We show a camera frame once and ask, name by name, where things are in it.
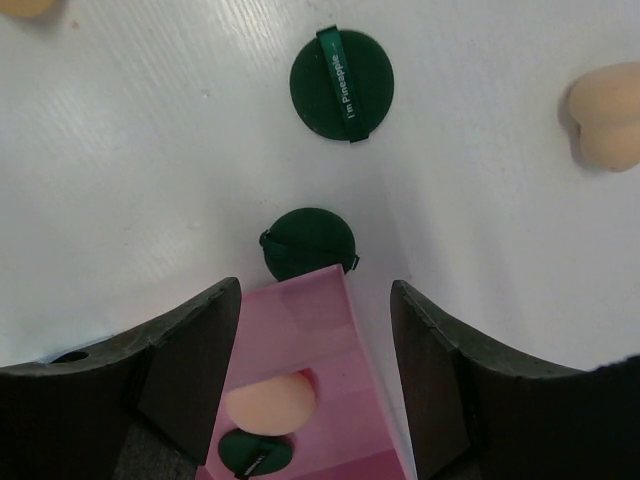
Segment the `dark green round object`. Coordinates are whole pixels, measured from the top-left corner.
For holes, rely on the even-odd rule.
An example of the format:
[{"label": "dark green round object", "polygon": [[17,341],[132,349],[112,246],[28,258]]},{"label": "dark green round object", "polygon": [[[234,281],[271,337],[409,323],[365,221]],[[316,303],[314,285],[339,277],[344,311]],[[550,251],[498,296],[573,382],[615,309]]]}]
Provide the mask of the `dark green round object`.
[{"label": "dark green round object", "polygon": [[293,448],[278,437],[234,430],[220,439],[218,455],[236,478],[251,478],[286,468],[293,459]]},{"label": "dark green round object", "polygon": [[331,265],[356,268],[356,241],[349,225],[321,208],[300,208],[280,217],[260,237],[264,259],[278,281]]},{"label": "dark green round object", "polygon": [[[382,123],[393,100],[393,69],[382,47],[364,33],[341,30],[365,130]],[[298,54],[289,79],[293,105],[302,121],[318,135],[348,140],[329,66],[315,38]]]}]

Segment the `pink box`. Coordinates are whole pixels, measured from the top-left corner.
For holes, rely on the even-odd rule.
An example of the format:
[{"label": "pink box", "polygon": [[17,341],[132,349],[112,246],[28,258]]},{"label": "pink box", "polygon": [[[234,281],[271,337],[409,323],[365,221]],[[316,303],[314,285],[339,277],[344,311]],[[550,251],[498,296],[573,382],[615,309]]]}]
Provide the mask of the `pink box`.
[{"label": "pink box", "polygon": [[[404,480],[381,407],[376,382],[361,348],[342,267],[339,265],[243,295],[240,323],[225,391],[310,369],[318,408],[289,438],[294,458],[265,480]],[[220,461],[220,438],[235,429],[220,404],[209,457],[197,480],[232,480]]]}]

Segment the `black hole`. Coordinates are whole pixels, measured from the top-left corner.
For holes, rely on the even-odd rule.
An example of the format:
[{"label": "black hole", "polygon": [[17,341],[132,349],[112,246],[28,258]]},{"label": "black hole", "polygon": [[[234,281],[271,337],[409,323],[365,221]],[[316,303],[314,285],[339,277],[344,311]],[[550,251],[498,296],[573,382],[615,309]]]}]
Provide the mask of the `black hole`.
[{"label": "black hole", "polygon": [[65,353],[63,356],[56,358],[51,363],[73,363],[79,360],[84,360],[88,356],[89,354],[87,352],[81,352],[78,350],[75,352]]}]

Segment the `white table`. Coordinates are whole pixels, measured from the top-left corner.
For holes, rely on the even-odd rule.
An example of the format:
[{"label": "white table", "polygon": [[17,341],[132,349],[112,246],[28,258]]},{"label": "white table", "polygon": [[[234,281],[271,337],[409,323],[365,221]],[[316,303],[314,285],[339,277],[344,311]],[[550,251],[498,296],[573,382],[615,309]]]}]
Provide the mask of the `white table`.
[{"label": "white table", "polygon": [[[220,278],[272,281],[259,234],[354,228],[357,313],[404,422],[391,281],[516,348],[591,368],[640,347],[640,168],[572,160],[567,86],[640,59],[637,0],[69,0],[0,18],[0,365],[126,330]],[[396,97],[357,145],[295,114],[316,30],[368,32]]]}]

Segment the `beige rounded object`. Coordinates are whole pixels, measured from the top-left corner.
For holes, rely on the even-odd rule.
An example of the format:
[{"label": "beige rounded object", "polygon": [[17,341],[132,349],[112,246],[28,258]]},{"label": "beige rounded object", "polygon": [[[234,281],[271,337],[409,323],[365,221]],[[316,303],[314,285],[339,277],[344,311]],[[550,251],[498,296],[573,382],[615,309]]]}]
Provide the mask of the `beige rounded object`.
[{"label": "beige rounded object", "polygon": [[294,373],[248,385],[225,397],[229,418],[245,432],[280,436],[299,430],[316,410],[316,395],[304,375]]},{"label": "beige rounded object", "polygon": [[35,17],[56,0],[0,0],[0,13],[14,17]]},{"label": "beige rounded object", "polygon": [[580,143],[589,161],[611,172],[624,172],[640,163],[640,121],[612,128],[585,127]]},{"label": "beige rounded object", "polygon": [[620,63],[582,77],[569,94],[571,116],[582,126],[640,120],[640,63]]}]

